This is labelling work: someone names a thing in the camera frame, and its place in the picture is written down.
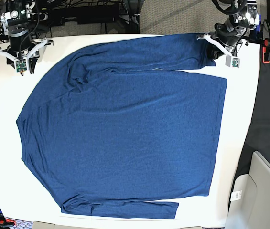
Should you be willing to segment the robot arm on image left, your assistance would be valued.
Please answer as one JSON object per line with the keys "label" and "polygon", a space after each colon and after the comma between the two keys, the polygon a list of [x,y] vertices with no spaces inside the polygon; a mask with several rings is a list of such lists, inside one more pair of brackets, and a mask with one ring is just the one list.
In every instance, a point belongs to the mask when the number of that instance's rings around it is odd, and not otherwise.
{"label": "robot arm on image left", "polygon": [[40,58],[39,50],[47,45],[54,45],[54,41],[47,38],[39,42],[32,39],[32,34],[37,30],[40,19],[36,0],[9,0],[7,11],[0,16],[4,34],[9,40],[9,46],[6,49],[0,48],[0,56],[6,58],[7,65],[12,66],[21,75],[25,71],[34,74]]}

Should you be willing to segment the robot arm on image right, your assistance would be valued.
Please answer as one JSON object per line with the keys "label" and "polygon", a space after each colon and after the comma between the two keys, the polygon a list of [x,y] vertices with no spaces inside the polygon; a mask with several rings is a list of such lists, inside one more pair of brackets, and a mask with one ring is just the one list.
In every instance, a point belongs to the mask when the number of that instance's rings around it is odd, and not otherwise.
{"label": "robot arm on image right", "polygon": [[257,2],[255,0],[214,0],[212,3],[228,18],[223,24],[216,23],[213,32],[199,35],[197,38],[205,40],[210,38],[216,42],[216,44],[208,44],[207,56],[210,59],[215,60],[228,54],[236,56],[238,46],[249,45],[251,31],[260,24]]}

